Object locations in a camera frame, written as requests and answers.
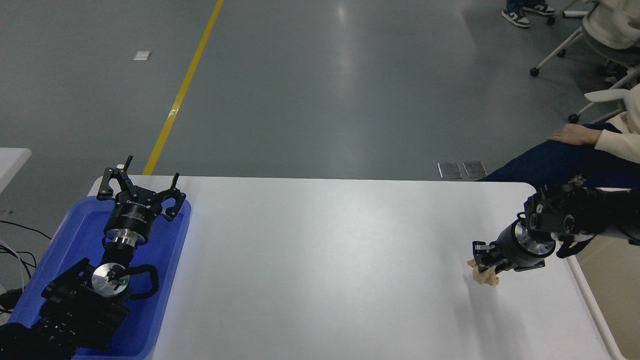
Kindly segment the person's hand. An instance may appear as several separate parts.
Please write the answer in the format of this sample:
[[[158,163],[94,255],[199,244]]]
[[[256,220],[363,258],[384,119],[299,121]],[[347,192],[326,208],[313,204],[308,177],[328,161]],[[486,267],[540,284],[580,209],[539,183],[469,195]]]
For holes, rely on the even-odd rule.
[[[595,146],[599,141],[602,130],[591,129],[578,124],[567,124],[556,130],[547,138],[547,141],[560,142],[575,146]]]

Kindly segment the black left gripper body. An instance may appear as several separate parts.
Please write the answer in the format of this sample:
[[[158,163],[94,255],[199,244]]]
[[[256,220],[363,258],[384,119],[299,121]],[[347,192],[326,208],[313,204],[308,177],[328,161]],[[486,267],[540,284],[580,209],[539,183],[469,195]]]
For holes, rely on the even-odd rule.
[[[114,239],[126,232],[133,232],[137,234],[138,240],[148,240],[161,212],[162,203],[158,201],[140,203],[119,196],[114,199],[114,208],[103,228],[103,234],[108,239]]]

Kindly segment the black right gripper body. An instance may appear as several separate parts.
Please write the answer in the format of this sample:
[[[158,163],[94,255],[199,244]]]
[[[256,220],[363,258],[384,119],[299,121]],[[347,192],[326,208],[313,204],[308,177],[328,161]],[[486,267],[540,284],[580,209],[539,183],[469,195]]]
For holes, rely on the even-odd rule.
[[[524,272],[546,266],[547,242],[535,239],[523,221],[515,221],[503,230],[493,245],[494,272]]]

